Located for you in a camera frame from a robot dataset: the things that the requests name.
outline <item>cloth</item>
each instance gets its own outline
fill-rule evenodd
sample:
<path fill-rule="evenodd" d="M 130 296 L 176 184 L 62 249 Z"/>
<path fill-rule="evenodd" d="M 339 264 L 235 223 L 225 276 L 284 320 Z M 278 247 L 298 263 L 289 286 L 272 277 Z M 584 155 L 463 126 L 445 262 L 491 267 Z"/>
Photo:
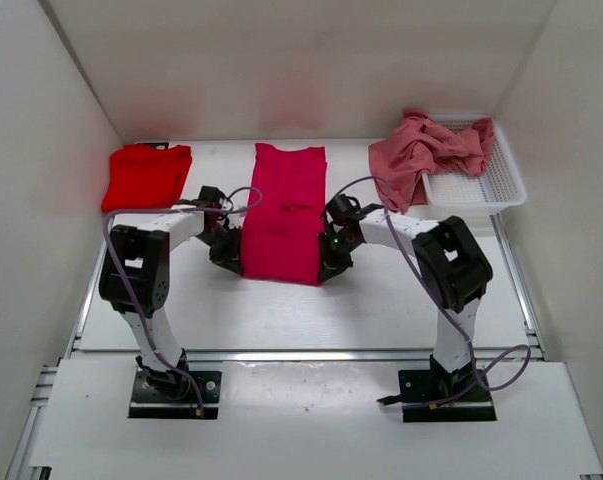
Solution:
<path fill-rule="evenodd" d="M 261 204 L 246 214 L 241 262 L 246 278 L 319 285 L 320 218 L 325 208 L 325 149 L 284 152 L 256 144 L 252 186 Z M 249 204 L 258 194 L 250 193 Z"/>
<path fill-rule="evenodd" d="M 370 145 L 370 172 L 390 183 L 390 210 L 405 213 L 410 205 L 428 203 L 424 173 L 465 172 L 482 175 L 492 158 L 494 122 L 482 118 L 459 133 L 435 124 L 420 110 L 406 108 L 403 121 L 390 136 Z M 377 192 L 385 201 L 387 186 L 375 180 Z"/>
<path fill-rule="evenodd" d="M 181 196 L 191 164 L 190 147 L 184 145 L 125 145 L 110 156 L 110 185 L 101 211 L 171 207 Z"/>

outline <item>white table surface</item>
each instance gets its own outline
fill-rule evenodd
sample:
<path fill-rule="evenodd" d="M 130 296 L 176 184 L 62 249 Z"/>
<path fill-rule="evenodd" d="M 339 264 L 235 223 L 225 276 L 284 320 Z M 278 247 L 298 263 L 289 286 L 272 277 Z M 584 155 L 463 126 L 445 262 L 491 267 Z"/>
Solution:
<path fill-rule="evenodd" d="M 519 367 L 488 374 L 502 383 Z M 214 421 L 128 419 L 131 356 L 61 363 L 31 457 L 50 480 L 578 479 L 600 474 L 567 368 L 532 363 L 497 421 L 403 424 L 392 363 L 225 363 Z"/>
<path fill-rule="evenodd" d="M 369 175 L 367 146 L 372 140 L 273 141 L 282 149 L 326 147 L 327 195 Z M 184 198 L 196 198 L 202 185 L 229 193 L 249 185 L 254 141 L 179 142 L 191 145 L 193 163 Z M 372 182 L 352 188 L 363 205 L 379 202 Z M 240 197 L 245 205 L 247 194 Z M 409 215 L 428 218 L 427 207 Z M 125 215 L 117 223 L 139 224 L 150 215 Z M 478 234 L 486 219 L 469 222 Z M 496 238 L 478 241 L 494 270 L 479 309 L 475 345 L 502 348 L 527 343 L 524 318 Z M 355 267 L 308 287 L 246 280 L 215 267 L 207 247 L 196 239 L 171 256 L 166 311 L 173 332 L 186 349 L 429 349 L 436 339 L 436 309 L 413 278 L 398 251 L 363 245 L 353 253 Z M 109 303 L 94 295 L 80 347 L 84 351 L 137 350 L 134 337 Z"/>

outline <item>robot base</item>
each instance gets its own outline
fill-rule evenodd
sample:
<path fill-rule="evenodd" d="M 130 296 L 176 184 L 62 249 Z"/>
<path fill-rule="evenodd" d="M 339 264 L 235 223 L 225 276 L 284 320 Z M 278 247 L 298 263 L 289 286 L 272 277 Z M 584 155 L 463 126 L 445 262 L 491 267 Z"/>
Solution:
<path fill-rule="evenodd" d="M 191 371 L 203 397 L 203 417 L 194 394 L 171 400 L 146 382 L 146 373 L 137 370 L 132 386 L 128 418 L 174 418 L 184 420 L 216 420 L 219 415 L 221 372 Z"/>
<path fill-rule="evenodd" d="M 403 422 L 492 422 L 497 415 L 490 392 L 475 386 L 454 404 L 435 409 L 406 408 L 410 404 L 430 402 L 441 398 L 433 388 L 430 370 L 400 370 L 399 385 L 403 405 Z"/>

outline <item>metal frame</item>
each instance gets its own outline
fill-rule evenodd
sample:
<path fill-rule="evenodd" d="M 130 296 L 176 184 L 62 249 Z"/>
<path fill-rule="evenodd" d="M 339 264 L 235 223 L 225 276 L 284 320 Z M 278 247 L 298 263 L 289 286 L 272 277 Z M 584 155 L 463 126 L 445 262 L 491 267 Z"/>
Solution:
<path fill-rule="evenodd" d="M 532 361 L 544 360 L 534 333 L 528 333 Z M 477 349 L 478 360 L 492 360 L 501 349 Z M 73 358 L 103 357 L 104 355 L 133 355 L 136 350 L 83 352 L 73 351 Z M 189 362 L 422 362 L 428 361 L 428 350 L 186 350 Z M 524 352 L 513 352 L 509 361 L 520 361 Z"/>
<path fill-rule="evenodd" d="M 505 222 L 503 221 L 503 215 L 499 213 L 492 216 L 491 219 L 494 227 L 494 234 L 497 237 L 497 242 L 501 248 L 501 253 L 503 254 L 508 274 L 510 275 L 510 279 L 514 285 L 514 290 L 517 294 L 517 298 L 519 299 L 519 306 L 521 307 L 521 312 L 523 313 L 523 318 L 525 319 L 526 328 L 529 331 L 535 332 L 536 338 L 538 339 L 538 346 L 543 353 L 543 358 L 548 360 L 546 353 L 547 349 L 545 348 L 545 344 L 543 342 L 541 331 L 539 329 L 539 323 L 537 321 L 532 302 L 530 301 L 528 290 L 523 281 L 521 267 L 519 266 L 516 255 L 512 250 L 510 240 L 508 239 Z"/>
<path fill-rule="evenodd" d="M 74 323 L 72 335 L 70 336 L 70 342 L 68 343 L 68 346 L 65 349 L 65 354 L 63 355 L 63 358 L 70 358 L 75 340 L 77 338 L 81 338 L 81 334 L 83 333 L 83 328 L 85 327 L 85 322 L 88 318 L 88 312 L 90 311 L 90 305 L 92 304 L 92 299 L 94 298 L 94 295 L 97 291 L 97 286 L 99 284 L 99 274 L 101 273 L 101 265 L 103 265 L 105 252 L 105 242 L 102 242 L 101 248 L 99 249 L 99 254 L 97 255 L 97 260 L 94 264 L 94 269 L 92 270 L 90 282 L 88 283 L 88 290 L 85 294 L 85 297 L 83 298 L 83 303 L 81 303 L 81 309 L 79 310 L 79 315 L 77 316 L 77 320 Z"/>
<path fill-rule="evenodd" d="M 39 375 L 34 394 L 30 400 L 30 413 L 6 473 L 6 480 L 46 480 L 50 476 L 49 468 L 32 468 L 29 465 L 34 441 L 43 420 L 43 413 L 52 392 L 52 384 L 56 373 L 56 367 L 43 367 Z"/>

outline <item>white plastic basket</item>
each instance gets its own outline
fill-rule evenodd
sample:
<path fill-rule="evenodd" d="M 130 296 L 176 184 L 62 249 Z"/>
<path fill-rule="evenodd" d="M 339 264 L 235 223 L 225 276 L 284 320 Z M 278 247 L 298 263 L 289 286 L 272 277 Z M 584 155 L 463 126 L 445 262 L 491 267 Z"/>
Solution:
<path fill-rule="evenodd" d="M 481 115 L 440 115 L 432 119 L 459 132 Z M 435 216 L 485 217 L 522 205 L 527 193 L 521 174 L 501 129 L 495 125 L 496 140 L 488 169 L 480 177 L 465 173 L 423 175 L 430 208 Z"/>

